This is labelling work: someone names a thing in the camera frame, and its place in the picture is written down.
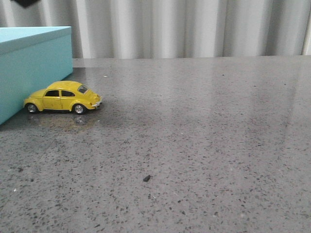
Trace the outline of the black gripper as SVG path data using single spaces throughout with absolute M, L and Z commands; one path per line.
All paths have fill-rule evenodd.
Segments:
M 28 8 L 34 5 L 35 3 L 39 2 L 39 0 L 12 0 L 12 1 L 16 2 L 18 5 L 20 5 L 23 8 Z

